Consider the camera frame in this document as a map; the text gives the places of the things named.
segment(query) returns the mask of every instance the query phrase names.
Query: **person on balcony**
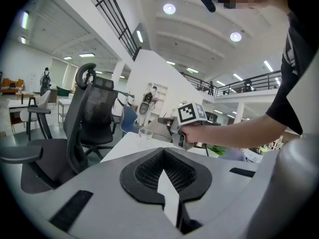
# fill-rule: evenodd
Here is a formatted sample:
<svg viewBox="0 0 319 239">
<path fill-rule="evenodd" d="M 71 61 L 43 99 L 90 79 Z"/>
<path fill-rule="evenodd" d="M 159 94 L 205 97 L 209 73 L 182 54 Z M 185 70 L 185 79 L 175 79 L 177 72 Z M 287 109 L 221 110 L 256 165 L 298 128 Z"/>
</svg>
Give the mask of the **person on balcony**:
<svg viewBox="0 0 319 239">
<path fill-rule="evenodd" d="M 288 15 L 290 27 L 282 57 L 282 82 L 265 115 L 228 126 L 184 126 L 181 130 L 185 133 L 187 142 L 251 148 L 278 139 L 287 127 L 298 134 L 303 133 L 287 95 L 307 70 L 318 49 L 319 35 L 316 34 L 315 14 L 312 17 L 308 15 L 311 10 L 317 8 L 316 1 L 230 0 L 248 7 L 272 5 Z"/>
</svg>

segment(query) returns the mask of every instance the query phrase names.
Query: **chair headrest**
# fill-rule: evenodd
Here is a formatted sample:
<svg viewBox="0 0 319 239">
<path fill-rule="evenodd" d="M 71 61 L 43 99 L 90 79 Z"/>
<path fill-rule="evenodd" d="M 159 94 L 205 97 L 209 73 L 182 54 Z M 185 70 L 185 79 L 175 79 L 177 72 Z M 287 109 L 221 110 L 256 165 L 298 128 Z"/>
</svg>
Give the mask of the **chair headrest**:
<svg viewBox="0 0 319 239">
<path fill-rule="evenodd" d="M 95 83 L 93 83 L 92 87 L 103 90 L 113 90 L 114 82 L 101 77 L 96 77 Z"/>
</svg>

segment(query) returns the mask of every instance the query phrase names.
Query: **sleeve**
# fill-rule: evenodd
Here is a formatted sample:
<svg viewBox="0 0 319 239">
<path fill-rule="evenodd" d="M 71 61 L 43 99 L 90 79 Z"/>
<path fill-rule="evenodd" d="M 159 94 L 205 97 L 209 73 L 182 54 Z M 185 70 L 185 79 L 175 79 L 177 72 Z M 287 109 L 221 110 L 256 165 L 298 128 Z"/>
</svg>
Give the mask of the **sleeve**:
<svg viewBox="0 0 319 239">
<path fill-rule="evenodd" d="M 278 93 L 272 105 L 270 106 L 266 114 L 279 123 L 288 126 L 296 133 L 302 134 L 303 130 L 299 123 L 299 120 L 287 99 L 287 95 L 298 81 L 298 76 L 292 72 L 293 69 L 291 65 L 287 63 L 284 57 L 282 59 L 281 71 L 281 85 L 278 89 Z"/>
</svg>

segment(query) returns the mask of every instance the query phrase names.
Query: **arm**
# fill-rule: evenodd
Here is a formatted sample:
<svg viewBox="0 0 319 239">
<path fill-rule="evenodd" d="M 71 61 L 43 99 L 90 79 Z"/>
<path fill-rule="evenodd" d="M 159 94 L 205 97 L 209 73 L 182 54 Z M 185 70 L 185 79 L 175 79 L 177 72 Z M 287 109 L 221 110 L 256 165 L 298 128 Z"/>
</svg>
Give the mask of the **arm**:
<svg viewBox="0 0 319 239">
<path fill-rule="evenodd" d="M 228 126 L 184 126 L 187 142 L 252 148 L 277 140 L 287 127 L 268 115 Z"/>
</svg>

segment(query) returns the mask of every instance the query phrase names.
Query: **black t-shirt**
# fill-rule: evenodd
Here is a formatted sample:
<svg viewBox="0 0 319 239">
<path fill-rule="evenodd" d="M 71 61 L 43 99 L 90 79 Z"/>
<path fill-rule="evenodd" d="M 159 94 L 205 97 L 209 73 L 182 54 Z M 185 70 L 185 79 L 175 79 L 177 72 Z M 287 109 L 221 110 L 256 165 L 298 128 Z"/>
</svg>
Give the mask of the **black t-shirt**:
<svg viewBox="0 0 319 239">
<path fill-rule="evenodd" d="M 289 31 L 282 58 L 282 81 L 274 102 L 266 112 L 268 116 L 288 126 L 298 134 L 303 130 L 287 100 L 287 95 L 307 70 L 319 46 L 317 34 L 317 13 L 309 13 L 315 7 L 315 0 L 288 0 L 291 10 Z"/>
</svg>

